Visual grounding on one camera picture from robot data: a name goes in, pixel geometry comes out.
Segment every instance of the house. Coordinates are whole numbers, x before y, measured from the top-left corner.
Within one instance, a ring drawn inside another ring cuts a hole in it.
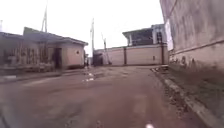
[[[86,45],[84,41],[27,27],[23,35],[0,32],[0,67],[14,73],[83,68]]]
[[[167,64],[168,54],[164,25],[123,32],[128,46],[98,49],[97,65],[161,65]]]
[[[44,54],[44,52],[47,51],[47,59],[41,58],[41,62],[53,62],[56,69],[84,67],[84,46],[88,45],[86,42],[70,37],[62,37],[37,31],[27,27],[25,27],[23,35],[24,38],[36,41],[40,44],[40,54]]]
[[[160,0],[170,61],[224,69],[224,1]]]

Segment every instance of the rooftop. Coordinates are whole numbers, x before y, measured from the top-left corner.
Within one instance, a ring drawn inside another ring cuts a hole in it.
[[[6,33],[6,32],[0,32],[0,36],[21,39],[21,40],[23,39],[23,35],[11,34],[11,33]]]
[[[137,34],[137,33],[148,33],[148,32],[152,32],[152,28],[143,28],[143,29],[137,29],[137,30],[131,30],[131,31],[127,31],[127,32],[123,32],[122,34],[126,37],[129,38],[128,36],[130,34]]]
[[[88,45],[87,42],[73,39],[70,37],[63,37],[63,36],[58,36],[56,34],[52,33],[46,33],[42,31],[38,31],[32,28],[25,27],[23,31],[23,36],[26,39],[30,39],[33,41],[47,41],[48,43],[55,43],[55,42],[70,42],[70,43],[76,43],[76,44],[81,44],[81,45]]]

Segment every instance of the sky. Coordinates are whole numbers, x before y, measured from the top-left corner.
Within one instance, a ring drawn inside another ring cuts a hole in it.
[[[122,32],[163,23],[159,0],[0,0],[2,31],[22,34],[23,27],[41,30],[48,3],[47,30],[89,43],[94,18],[95,49],[127,45]]]

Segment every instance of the asphalt road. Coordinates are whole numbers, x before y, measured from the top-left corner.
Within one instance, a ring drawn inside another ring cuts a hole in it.
[[[1,85],[9,128],[205,128],[151,67],[108,67]]]

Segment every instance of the sidewalk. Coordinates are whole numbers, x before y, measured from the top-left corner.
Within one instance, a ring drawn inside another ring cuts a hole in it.
[[[218,76],[215,77],[217,73],[208,71],[200,73],[184,73],[172,69],[152,71],[167,87],[178,93],[207,126],[224,128],[224,86],[221,84],[224,80],[221,80],[220,74],[220,79],[217,79]]]

